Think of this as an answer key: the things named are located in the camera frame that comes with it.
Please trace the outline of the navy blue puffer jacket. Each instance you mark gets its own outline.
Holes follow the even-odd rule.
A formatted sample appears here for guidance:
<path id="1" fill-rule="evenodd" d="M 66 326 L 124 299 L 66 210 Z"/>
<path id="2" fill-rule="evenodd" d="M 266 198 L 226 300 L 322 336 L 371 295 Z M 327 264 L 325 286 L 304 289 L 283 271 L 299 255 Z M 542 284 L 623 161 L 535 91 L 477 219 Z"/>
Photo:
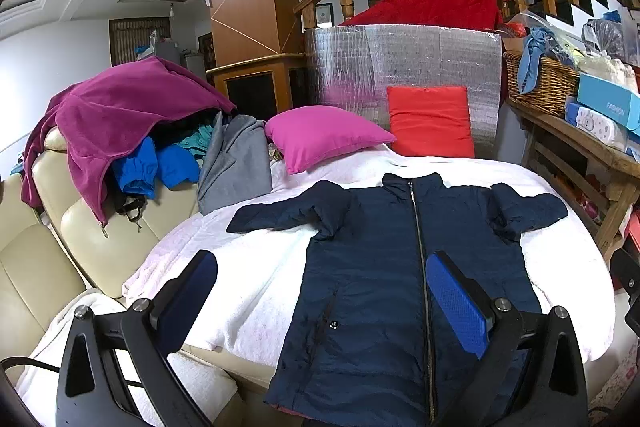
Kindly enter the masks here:
<path id="1" fill-rule="evenodd" d="M 443 251 L 489 296 L 536 312 L 520 240 L 566 214 L 551 194 L 450 187 L 435 173 L 366 188 L 320 181 L 239 209 L 232 233 L 316 229 L 267 403 L 335 426 L 431 424 L 475 360 L 426 289 L 427 257 Z"/>

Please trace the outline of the white fleece blanket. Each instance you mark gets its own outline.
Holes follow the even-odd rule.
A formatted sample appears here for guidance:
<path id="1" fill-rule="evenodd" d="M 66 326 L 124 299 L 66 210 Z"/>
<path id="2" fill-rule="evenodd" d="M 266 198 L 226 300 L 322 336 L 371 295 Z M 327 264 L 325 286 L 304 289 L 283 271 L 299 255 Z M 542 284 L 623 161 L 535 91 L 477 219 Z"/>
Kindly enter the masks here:
<path id="1" fill-rule="evenodd" d="M 518 195 L 548 194 L 550 185 L 538 174 L 505 162 L 480 159 L 403 158 L 393 152 L 361 152 L 334 160 L 315 174 L 287 176 L 273 165 L 276 191 L 265 202 L 296 196 L 314 181 L 326 179 L 345 188 L 379 184 L 384 173 L 405 178 L 410 174 L 437 173 L 448 187 L 498 182 L 512 186 Z M 220 369 L 224 362 L 247 363 L 251 369 L 271 373 L 290 326 L 297 303 L 306 249 L 314 231 L 296 225 L 284 232 L 257 231 L 228 234 L 234 208 L 195 216 L 171 231 L 143 261 L 142 267 L 122 285 L 126 303 L 151 297 L 160 286 L 186 266 L 198 247 L 215 254 L 219 275 L 198 314 L 186 345 L 194 355 L 175 355 L 178 374 L 204 401 L 209 385 L 195 375 L 213 375 L 221 384 L 211 412 L 220 411 L 231 399 L 231 375 Z M 527 232 L 522 240 L 527 276 L 542 311 L 562 305 L 570 312 L 580 354 L 586 362 L 600 358 L 614 338 L 613 284 L 585 225 L 571 212 L 556 225 Z"/>

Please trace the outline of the cream leather sofa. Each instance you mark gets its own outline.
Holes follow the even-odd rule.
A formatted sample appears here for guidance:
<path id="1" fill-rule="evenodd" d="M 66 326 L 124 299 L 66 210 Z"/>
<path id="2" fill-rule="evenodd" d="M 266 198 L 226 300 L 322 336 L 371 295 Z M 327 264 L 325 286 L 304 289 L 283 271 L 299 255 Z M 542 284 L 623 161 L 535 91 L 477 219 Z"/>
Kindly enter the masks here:
<path id="1" fill-rule="evenodd" d="M 70 179 L 66 142 L 58 129 L 32 166 L 42 206 L 21 200 L 23 178 L 1 183 L 1 354 L 30 355 L 53 317 L 86 288 L 114 299 L 153 247 L 198 211 L 196 187 L 158 184 L 132 222 L 104 204 L 99 225 Z"/>

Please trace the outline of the blue garment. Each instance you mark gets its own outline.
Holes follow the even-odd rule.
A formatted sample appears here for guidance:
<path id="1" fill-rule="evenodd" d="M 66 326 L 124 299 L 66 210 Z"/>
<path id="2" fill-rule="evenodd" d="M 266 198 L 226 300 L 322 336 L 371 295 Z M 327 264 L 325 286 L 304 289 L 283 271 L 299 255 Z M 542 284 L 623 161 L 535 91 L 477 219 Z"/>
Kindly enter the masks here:
<path id="1" fill-rule="evenodd" d="M 177 144 L 157 150 L 149 136 L 128 156 L 114 160 L 111 169 L 122 193 L 149 199 L 155 198 L 156 181 L 172 190 L 200 177 L 200 166 L 188 150 Z"/>

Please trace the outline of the grey garment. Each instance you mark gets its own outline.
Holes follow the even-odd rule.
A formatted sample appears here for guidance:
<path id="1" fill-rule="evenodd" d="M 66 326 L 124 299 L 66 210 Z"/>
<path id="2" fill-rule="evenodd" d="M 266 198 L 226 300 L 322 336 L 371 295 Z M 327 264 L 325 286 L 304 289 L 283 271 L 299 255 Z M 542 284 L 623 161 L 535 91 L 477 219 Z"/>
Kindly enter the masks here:
<path id="1" fill-rule="evenodd" d="M 218 113 L 198 179 L 198 211 L 205 216 L 271 190 L 265 123 Z"/>

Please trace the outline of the teal garment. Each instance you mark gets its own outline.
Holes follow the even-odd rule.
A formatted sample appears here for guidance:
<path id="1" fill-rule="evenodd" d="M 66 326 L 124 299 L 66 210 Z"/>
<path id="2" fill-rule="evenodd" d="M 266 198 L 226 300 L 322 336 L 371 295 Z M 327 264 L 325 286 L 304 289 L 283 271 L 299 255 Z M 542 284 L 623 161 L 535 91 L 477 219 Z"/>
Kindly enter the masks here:
<path id="1" fill-rule="evenodd" d="M 192 134 L 186 136 L 178 146 L 187 150 L 195 159 L 201 159 L 206 156 L 209 143 L 213 138 L 214 127 L 210 124 L 198 127 Z"/>

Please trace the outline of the wooden side table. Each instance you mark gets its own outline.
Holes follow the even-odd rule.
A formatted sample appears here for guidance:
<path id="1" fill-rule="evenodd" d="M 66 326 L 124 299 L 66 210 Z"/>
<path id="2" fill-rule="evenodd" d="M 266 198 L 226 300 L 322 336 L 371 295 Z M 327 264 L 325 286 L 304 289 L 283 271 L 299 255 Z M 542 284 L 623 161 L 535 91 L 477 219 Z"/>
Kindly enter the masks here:
<path id="1" fill-rule="evenodd" d="M 522 165 L 570 205 L 608 261 L 639 204 L 639 164 L 565 120 L 509 103 L 527 134 Z"/>

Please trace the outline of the purple velvet garment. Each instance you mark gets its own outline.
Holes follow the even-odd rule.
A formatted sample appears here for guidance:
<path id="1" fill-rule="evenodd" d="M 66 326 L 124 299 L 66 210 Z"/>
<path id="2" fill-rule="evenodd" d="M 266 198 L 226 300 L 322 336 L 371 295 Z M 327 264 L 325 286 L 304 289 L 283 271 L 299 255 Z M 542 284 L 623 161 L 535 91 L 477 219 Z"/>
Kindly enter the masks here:
<path id="1" fill-rule="evenodd" d="M 113 160 L 133 152 L 159 122 L 211 108 L 231 113 L 235 105 L 192 72 L 154 56 L 73 84 L 51 98 L 26 141 L 21 199 L 32 208 L 42 205 L 32 166 L 49 130 L 58 128 L 73 184 L 96 221 L 106 225 L 104 176 Z"/>

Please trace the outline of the white patterned tissue pack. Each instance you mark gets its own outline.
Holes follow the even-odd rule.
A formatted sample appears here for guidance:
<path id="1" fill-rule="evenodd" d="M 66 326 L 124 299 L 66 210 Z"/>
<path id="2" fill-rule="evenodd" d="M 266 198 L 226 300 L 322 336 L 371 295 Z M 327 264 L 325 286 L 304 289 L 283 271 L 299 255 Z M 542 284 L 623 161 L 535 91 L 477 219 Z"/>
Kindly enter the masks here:
<path id="1" fill-rule="evenodd" d="M 602 144 L 625 152 L 627 131 L 617 122 L 595 110 L 577 102 L 568 102 L 565 109 L 565 120 Z"/>

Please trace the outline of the wooden pillar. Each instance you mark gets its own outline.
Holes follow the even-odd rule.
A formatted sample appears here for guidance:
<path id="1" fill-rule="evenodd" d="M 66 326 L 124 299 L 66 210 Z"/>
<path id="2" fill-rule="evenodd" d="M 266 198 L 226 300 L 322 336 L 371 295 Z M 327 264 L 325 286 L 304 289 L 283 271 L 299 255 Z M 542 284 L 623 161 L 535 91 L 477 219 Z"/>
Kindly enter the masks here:
<path id="1" fill-rule="evenodd" d="M 305 66 L 298 0 L 208 2 L 218 91 L 262 120 L 291 108 L 291 75 Z"/>

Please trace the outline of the teal tissue box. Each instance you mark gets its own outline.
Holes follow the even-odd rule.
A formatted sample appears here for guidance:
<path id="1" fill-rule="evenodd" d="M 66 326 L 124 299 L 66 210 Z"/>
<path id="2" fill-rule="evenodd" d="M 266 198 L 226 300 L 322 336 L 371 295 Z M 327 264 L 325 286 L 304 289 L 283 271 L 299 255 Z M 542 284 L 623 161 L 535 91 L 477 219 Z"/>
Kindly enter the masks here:
<path id="1" fill-rule="evenodd" d="M 640 98 L 634 92 L 581 72 L 577 102 L 611 118 L 627 130 L 639 133 Z"/>

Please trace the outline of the wicker basket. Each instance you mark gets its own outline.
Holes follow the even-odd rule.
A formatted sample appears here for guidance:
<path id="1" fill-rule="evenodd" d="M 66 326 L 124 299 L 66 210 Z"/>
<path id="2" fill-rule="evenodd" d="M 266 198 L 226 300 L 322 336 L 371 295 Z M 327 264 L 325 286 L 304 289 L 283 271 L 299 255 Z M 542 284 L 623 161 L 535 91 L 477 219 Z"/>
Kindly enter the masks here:
<path id="1" fill-rule="evenodd" d="M 518 51 L 503 53 L 509 100 L 536 112 L 563 118 L 567 101 L 577 98 L 578 72 L 558 61 L 543 57 L 539 63 L 536 87 L 529 93 L 521 94 L 518 91 L 518 66 L 521 57 L 522 54 Z"/>

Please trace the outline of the silver foil insulation sheet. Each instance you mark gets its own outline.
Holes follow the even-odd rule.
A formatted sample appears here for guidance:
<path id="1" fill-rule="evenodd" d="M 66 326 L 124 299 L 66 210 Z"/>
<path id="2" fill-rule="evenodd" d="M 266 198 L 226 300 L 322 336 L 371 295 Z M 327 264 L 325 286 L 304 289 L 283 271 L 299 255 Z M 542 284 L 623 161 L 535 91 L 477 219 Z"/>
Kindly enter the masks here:
<path id="1" fill-rule="evenodd" d="M 386 89 L 468 89 L 475 154 L 494 156 L 502 44 L 494 32 L 424 25 L 352 25 L 305 32 L 311 100 L 390 127 Z"/>

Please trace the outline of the light blue cloth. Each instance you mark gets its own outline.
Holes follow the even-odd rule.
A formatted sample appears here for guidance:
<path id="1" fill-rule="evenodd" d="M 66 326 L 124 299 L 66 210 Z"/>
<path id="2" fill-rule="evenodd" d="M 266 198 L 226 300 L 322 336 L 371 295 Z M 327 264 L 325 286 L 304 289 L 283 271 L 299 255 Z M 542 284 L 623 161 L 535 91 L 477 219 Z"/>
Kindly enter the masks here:
<path id="1" fill-rule="evenodd" d="M 543 57 L 551 58 L 570 68 L 575 67 L 574 58 L 558 43 L 550 29 L 534 27 L 524 39 L 523 52 L 518 65 L 516 85 L 519 94 L 529 94 L 536 88 L 540 61 Z"/>

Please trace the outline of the red cloth on railing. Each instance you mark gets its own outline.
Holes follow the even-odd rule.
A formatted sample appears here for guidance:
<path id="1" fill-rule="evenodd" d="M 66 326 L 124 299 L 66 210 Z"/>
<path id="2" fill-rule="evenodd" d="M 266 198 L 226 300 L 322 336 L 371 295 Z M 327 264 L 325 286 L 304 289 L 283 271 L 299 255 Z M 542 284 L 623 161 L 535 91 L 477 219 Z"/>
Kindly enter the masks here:
<path id="1" fill-rule="evenodd" d="M 511 0 L 381 0 L 342 25 L 397 24 L 489 30 L 503 22 L 501 1 Z"/>

